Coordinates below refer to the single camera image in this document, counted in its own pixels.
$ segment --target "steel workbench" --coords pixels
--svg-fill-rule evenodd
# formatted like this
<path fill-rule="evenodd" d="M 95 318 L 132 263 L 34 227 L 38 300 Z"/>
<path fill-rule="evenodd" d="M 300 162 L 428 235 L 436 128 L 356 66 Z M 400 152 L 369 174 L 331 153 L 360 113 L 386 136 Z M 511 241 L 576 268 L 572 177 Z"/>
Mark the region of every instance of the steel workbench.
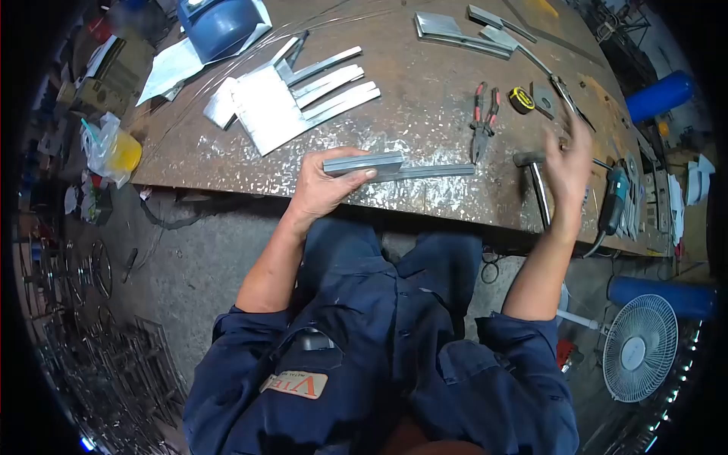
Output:
<path fill-rule="evenodd" d="M 470 2 L 527 25 L 538 38 L 536 44 L 513 36 L 563 78 L 594 124 L 594 157 L 613 161 L 629 151 L 641 172 L 634 126 L 617 80 L 587 26 L 560 0 L 266 0 L 274 25 L 269 33 L 280 27 L 279 33 L 311 30 L 297 68 L 361 46 L 363 54 L 348 64 L 363 67 L 365 80 L 375 81 L 381 97 L 261 157 L 239 122 L 223 131 L 202 115 L 215 90 L 213 85 L 223 78 L 221 73 L 245 54 L 225 60 L 188 81 L 174 102 L 152 109 L 147 101 L 130 109 L 122 126 L 143 139 L 142 161 L 131 181 L 286 197 L 295 189 L 301 157 L 309 150 L 346 145 L 372 152 L 401 151 L 405 165 L 411 166 L 469 162 L 473 91 L 481 81 L 498 87 L 503 95 L 517 85 L 528 89 L 531 82 L 550 86 L 546 75 L 521 52 L 514 52 L 506 61 L 417 40 L 415 11 L 453 16 L 463 33 L 477 36 L 482 26 L 467 19 Z M 178 40 L 175 26 L 162 48 Z M 285 38 L 266 46 L 229 75 L 245 74 L 284 43 Z M 565 126 L 563 106 L 550 121 L 537 111 L 518 114 L 504 96 L 496 135 L 473 177 L 371 184 L 353 194 L 348 203 L 540 232 L 542 223 L 530 179 L 515 167 L 512 155 L 540 149 L 543 127 L 568 137 Z M 594 166 L 579 236 L 586 243 L 597 234 L 605 175 L 605 169 Z M 553 209 L 550 194 L 548 197 Z M 643 219 L 645 212 L 643 202 Z M 666 253 L 669 244 L 669 236 L 649 225 L 638 242 L 616 237 L 604 241 L 605 246 L 637 254 L 647 254 L 648 249 Z"/>

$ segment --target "work shop floor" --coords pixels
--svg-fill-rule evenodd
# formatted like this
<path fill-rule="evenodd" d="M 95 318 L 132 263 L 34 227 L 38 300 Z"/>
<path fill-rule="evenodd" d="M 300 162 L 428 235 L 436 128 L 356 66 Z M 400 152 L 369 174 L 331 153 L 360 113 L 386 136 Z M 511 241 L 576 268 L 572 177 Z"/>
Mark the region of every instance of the work shop floor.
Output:
<path fill-rule="evenodd" d="M 74 235 L 101 238 L 108 248 L 114 271 L 110 306 L 118 318 L 137 314 L 163 324 L 176 367 L 187 387 L 194 367 L 210 346 L 215 317 L 228 311 L 238 287 L 264 249 L 287 199 L 249 196 L 230 197 L 222 204 L 209 202 L 215 215 L 175 230 L 153 225 L 140 207 L 131 185 L 112 190 L 114 211 L 100 228 L 84 225 L 70 229 Z M 167 222 L 193 215 L 192 207 L 175 204 L 173 194 L 155 192 L 150 211 Z M 415 244 L 413 232 L 385 232 L 382 243 L 390 255 L 403 256 Z M 138 257 L 126 283 L 124 263 L 131 250 Z M 509 256 L 498 262 L 499 276 L 493 284 L 478 279 L 466 319 L 466 336 L 476 339 L 475 317 L 499 311 L 524 258 Z M 612 273 L 657 278 L 656 264 L 608 258 L 575 259 L 566 276 L 571 299 L 569 310 L 597 320 L 611 320 L 617 309 L 606 301 L 606 286 Z M 487 271 L 485 278 L 493 278 Z M 610 425 L 625 413 L 623 403 L 614 402 L 604 386 L 595 351 L 599 334 L 569 321 L 560 326 L 560 337 L 573 341 L 585 359 L 568 373 L 574 395 L 582 447 L 608 435 Z"/>

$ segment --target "white fan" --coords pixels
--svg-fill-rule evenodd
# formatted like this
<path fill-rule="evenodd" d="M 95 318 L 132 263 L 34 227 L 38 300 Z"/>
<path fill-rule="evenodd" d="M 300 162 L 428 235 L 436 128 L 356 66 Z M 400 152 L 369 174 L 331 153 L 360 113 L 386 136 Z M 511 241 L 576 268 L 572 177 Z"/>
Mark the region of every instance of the white fan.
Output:
<path fill-rule="evenodd" d="M 626 304 L 606 326 L 558 310 L 558 316 L 606 334 L 603 370 L 606 388 L 617 401 L 649 397 L 664 382 L 678 346 L 678 321 L 668 301 L 645 294 Z"/>

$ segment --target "fan grille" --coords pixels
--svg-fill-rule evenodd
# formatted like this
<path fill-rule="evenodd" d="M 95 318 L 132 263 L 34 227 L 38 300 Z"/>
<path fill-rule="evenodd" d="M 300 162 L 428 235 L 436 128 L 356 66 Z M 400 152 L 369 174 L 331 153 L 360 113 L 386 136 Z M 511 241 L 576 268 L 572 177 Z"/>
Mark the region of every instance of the fan grille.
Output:
<path fill-rule="evenodd" d="M 639 337 L 644 358 L 633 370 L 622 364 L 622 350 Z M 604 382 L 615 400 L 634 403 L 649 397 L 665 380 L 678 346 L 678 322 L 668 301 L 645 294 L 626 304 L 604 342 Z"/>

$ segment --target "yellow tape measure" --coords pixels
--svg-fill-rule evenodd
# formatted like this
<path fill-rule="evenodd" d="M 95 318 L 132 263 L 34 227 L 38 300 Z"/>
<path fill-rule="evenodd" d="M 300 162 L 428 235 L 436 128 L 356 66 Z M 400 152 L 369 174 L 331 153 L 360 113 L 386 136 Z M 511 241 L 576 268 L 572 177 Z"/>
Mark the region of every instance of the yellow tape measure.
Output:
<path fill-rule="evenodd" d="M 508 99 L 511 105 L 519 114 L 527 114 L 534 110 L 534 99 L 523 87 L 516 87 L 508 92 Z"/>

